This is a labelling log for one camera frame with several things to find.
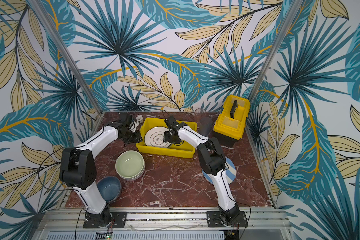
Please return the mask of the white plate green emblem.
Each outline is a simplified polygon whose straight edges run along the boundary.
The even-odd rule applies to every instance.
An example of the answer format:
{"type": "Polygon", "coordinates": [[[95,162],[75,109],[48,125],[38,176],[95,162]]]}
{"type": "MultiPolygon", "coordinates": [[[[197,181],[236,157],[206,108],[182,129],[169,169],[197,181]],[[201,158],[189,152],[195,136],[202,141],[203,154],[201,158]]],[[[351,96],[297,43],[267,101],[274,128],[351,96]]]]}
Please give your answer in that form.
{"type": "Polygon", "coordinates": [[[154,127],[147,131],[144,137],[146,146],[156,148],[169,148],[172,144],[164,141],[164,133],[169,129],[165,127],[154,127]]]}

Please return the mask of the blue white striped plate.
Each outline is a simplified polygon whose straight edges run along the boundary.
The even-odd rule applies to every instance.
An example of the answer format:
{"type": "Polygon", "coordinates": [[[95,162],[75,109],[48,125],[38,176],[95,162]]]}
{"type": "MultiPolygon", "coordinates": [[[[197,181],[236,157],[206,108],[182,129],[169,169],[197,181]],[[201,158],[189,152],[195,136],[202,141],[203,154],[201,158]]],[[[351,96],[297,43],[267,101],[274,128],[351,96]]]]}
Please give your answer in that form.
{"type": "MultiPolygon", "coordinates": [[[[230,185],[235,179],[236,179],[236,167],[234,165],[234,163],[228,158],[226,157],[226,165],[228,166],[228,169],[226,170],[226,175],[227,175],[227,181],[228,184],[230,185]]],[[[202,171],[204,178],[213,185],[213,181],[211,179],[211,177],[209,175],[207,175],[204,171],[202,171]]]]}

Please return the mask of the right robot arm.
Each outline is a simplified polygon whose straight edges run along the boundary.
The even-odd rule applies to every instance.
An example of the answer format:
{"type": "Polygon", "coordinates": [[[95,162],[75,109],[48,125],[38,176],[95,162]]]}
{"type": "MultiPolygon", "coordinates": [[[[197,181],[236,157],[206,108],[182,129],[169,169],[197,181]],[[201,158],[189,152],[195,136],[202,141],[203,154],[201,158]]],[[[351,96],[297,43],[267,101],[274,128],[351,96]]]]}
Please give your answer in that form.
{"type": "Polygon", "coordinates": [[[164,141],[171,144],[188,143],[198,153],[202,170],[212,179],[218,196],[220,221],[224,226],[248,225],[248,217],[241,211],[234,199],[227,180],[227,161],[219,141],[203,136],[192,130],[186,123],[179,123],[173,116],[164,119],[168,131],[164,133],[164,141]]]}

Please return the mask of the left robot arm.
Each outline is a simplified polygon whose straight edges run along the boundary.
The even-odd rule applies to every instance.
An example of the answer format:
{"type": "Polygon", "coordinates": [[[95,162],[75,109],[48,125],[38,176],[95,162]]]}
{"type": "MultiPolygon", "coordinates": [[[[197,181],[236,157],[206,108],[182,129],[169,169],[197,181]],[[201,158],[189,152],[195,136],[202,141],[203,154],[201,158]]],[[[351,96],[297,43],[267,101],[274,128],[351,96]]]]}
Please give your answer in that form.
{"type": "Polygon", "coordinates": [[[77,193],[86,209],[86,219],[104,228],[111,222],[109,205],[96,184],[96,156],[110,143],[121,139],[125,144],[142,141],[139,122],[129,113],[104,126],[85,142],[63,149],[60,180],[77,193]]]}

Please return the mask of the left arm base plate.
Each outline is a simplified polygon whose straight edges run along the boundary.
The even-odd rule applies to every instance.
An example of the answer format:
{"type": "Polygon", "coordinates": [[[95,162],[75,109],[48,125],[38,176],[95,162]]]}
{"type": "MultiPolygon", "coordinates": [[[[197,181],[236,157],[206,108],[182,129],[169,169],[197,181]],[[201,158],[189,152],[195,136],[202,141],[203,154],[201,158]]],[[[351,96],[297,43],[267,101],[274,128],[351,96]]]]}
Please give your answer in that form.
{"type": "Polygon", "coordinates": [[[123,229],[127,212],[110,212],[106,214],[85,214],[84,229],[123,229]]]}

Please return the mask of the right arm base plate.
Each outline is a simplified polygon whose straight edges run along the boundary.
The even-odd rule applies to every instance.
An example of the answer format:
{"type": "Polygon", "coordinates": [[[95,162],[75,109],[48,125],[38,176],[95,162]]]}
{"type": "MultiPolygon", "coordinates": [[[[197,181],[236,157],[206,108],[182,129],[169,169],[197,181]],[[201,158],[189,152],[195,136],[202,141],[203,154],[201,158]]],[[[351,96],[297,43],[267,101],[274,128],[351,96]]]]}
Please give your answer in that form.
{"type": "Polygon", "coordinates": [[[207,224],[209,228],[223,228],[223,227],[233,227],[239,226],[244,228],[248,226],[248,218],[244,211],[239,211],[239,214],[235,217],[223,217],[219,211],[208,211],[207,215],[207,224]]]}

